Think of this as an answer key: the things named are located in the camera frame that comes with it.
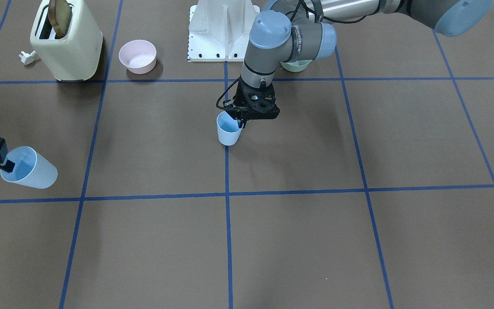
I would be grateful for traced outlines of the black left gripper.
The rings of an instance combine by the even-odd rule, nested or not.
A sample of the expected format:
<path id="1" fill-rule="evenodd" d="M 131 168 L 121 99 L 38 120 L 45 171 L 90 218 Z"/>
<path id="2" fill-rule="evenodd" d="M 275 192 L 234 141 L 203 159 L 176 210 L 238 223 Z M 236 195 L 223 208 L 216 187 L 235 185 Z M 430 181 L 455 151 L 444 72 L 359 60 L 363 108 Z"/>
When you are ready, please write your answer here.
<path id="1" fill-rule="evenodd" d="M 242 79 L 235 80 L 231 86 L 238 84 L 235 96 L 224 102 L 224 111 L 238 121 L 239 129 L 244 129 L 246 121 L 276 119 L 280 108 L 276 105 L 273 84 L 253 88 Z"/>

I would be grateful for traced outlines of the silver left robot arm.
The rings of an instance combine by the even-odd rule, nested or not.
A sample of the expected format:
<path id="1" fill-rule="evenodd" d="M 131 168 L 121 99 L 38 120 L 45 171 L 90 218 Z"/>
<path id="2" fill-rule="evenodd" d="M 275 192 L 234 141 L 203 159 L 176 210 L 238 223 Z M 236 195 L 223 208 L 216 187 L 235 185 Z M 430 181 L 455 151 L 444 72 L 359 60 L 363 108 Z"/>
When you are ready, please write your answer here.
<path id="1" fill-rule="evenodd" d="M 354 24 L 378 13 L 400 13 L 455 37 L 476 25 L 490 0 L 269 0 L 255 17 L 236 94 L 216 103 L 232 120 L 232 129 L 248 121 L 275 119 L 273 76 L 281 63 L 328 58 L 337 46 L 333 24 Z"/>

